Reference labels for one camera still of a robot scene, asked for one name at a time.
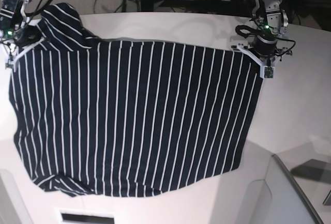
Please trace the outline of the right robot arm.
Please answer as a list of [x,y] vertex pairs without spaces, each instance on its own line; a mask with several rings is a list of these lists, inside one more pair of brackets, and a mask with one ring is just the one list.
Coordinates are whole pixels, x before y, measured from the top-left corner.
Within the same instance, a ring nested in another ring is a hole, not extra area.
[[5,67],[17,70],[19,60],[34,47],[45,41],[41,31],[30,25],[36,15],[41,14],[53,0],[39,3],[34,12],[26,12],[32,0],[2,0],[1,3],[1,48],[7,54]]

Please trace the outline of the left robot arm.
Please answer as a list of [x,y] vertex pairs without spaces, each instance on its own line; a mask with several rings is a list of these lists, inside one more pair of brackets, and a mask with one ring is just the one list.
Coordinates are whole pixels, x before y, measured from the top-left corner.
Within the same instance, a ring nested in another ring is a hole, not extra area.
[[276,64],[284,55],[292,55],[296,41],[284,38],[289,26],[289,18],[285,10],[281,9],[282,0],[245,0],[251,21],[255,27],[238,25],[236,34],[253,40],[248,45],[238,44],[232,49],[240,51],[250,57],[259,67],[262,79],[272,79]]

